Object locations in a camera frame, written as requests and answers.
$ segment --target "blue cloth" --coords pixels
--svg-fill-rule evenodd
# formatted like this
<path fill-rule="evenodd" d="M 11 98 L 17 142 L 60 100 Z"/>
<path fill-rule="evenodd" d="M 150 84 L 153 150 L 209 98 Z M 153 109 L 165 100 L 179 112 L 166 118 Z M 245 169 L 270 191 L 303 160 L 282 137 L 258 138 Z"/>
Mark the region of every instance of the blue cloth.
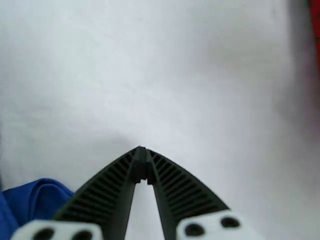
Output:
<path fill-rule="evenodd" d="M 31 220 L 50 219 L 72 195 L 60 182 L 49 178 L 0 191 L 0 240 L 8 240 Z"/>

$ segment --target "white fabric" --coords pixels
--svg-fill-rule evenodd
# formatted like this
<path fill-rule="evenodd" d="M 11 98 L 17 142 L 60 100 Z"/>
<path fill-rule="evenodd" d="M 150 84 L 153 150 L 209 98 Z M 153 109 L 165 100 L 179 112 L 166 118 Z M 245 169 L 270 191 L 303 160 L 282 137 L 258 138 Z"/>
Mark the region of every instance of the white fabric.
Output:
<path fill-rule="evenodd" d="M 76 190 L 142 145 L 267 239 L 320 236 L 306 1 L 1 0 L 0 80 L 6 189 L 50 177 Z M 163 239 L 152 189 L 136 191 L 126 238 Z"/>

